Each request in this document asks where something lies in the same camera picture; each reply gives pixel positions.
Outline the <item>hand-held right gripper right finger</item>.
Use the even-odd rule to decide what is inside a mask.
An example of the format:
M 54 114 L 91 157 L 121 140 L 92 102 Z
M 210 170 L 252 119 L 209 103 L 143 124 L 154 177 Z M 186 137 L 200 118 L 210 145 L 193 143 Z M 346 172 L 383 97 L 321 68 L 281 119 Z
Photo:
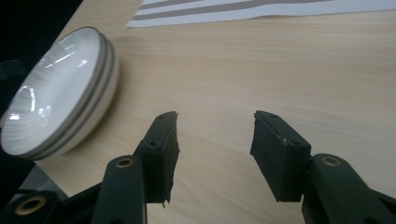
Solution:
M 257 110 L 250 154 L 278 202 L 299 202 L 311 145 L 280 116 Z

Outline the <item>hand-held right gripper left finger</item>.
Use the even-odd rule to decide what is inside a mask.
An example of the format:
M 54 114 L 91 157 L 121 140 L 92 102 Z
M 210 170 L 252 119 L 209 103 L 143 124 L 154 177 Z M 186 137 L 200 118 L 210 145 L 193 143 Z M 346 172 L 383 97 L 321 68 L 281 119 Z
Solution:
M 134 152 L 143 163 L 147 203 L 170 202 L 179 152 L 177 112 L 163 113 L 151 123 Z

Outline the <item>white plate with dark rim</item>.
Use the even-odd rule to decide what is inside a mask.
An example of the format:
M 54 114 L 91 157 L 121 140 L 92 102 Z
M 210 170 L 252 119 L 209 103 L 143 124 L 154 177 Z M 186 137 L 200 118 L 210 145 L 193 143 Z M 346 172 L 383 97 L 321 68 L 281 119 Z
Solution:
M 1 132 L 4 151 L 37 161 L 72 149 L 105 114 L 117 79 L 114 49 L 96 29 L 65 36 L 13 98 Z
M 27 159 L 39 161 L 52 155 L 61 155 L 81 143 L 99 124 L 114 97 L 119 79 L 119 60 L 113 45 L 107 39 L 106 57 L 98 81 L 93 85 L 87 102 L 78 116 L 71 120 L 60 138 L 46 144 L 38 152 L 32 152 Z
M 37 150 L 64 126 L 94 77 L 103 38 L 91 27 L 54 44 L 23 81 L 6 113 L 1 146 L 12 156 Z

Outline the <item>grey white striped placemat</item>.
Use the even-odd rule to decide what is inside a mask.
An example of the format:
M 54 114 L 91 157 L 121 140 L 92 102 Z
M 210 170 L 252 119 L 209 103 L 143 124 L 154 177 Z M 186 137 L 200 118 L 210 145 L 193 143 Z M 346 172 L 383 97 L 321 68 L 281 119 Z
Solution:
M 396 0 L 144 0 L 130 28 L 396 9 Z

